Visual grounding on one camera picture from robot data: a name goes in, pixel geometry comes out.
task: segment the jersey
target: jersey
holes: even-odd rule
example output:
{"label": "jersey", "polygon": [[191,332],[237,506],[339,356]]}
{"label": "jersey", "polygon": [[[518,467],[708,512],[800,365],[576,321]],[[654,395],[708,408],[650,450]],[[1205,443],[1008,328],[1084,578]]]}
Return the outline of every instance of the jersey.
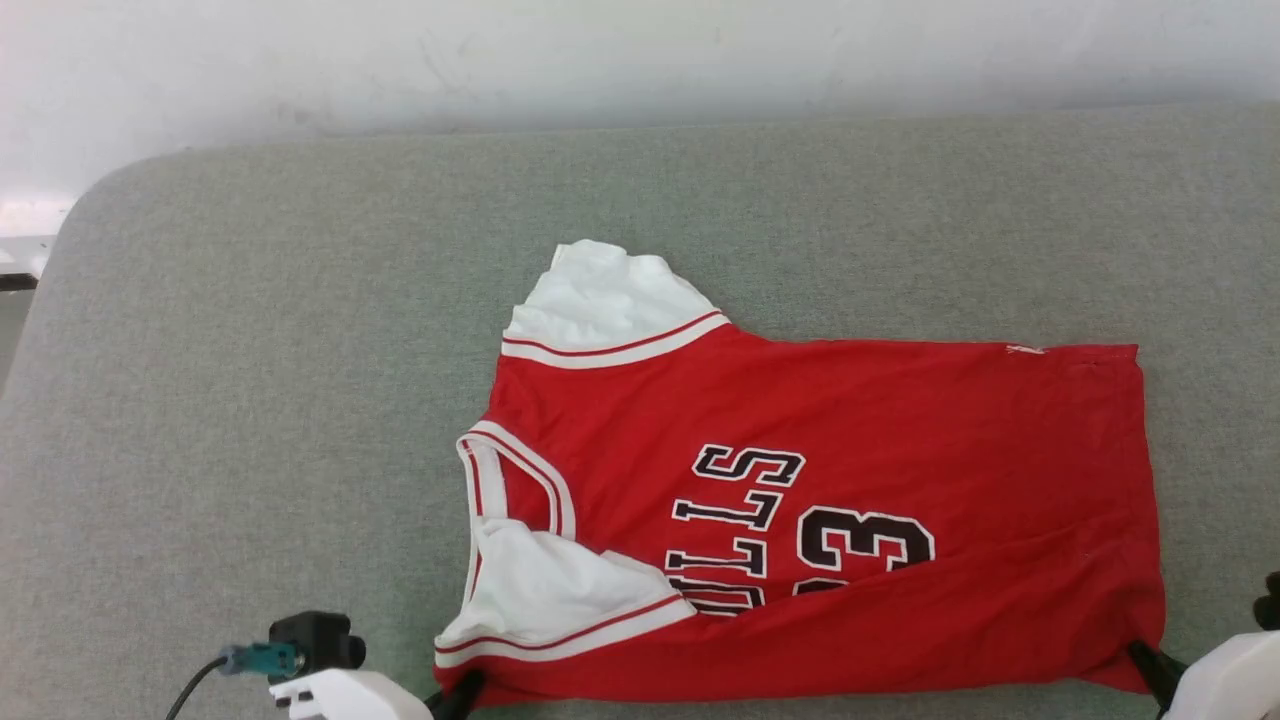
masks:
{"label": "jersey", "polygon": [[584,240],[458,451],[435,673],[481,703],[1142,691],[1125,647],[1164,630],[1133,346],[777,342]]}

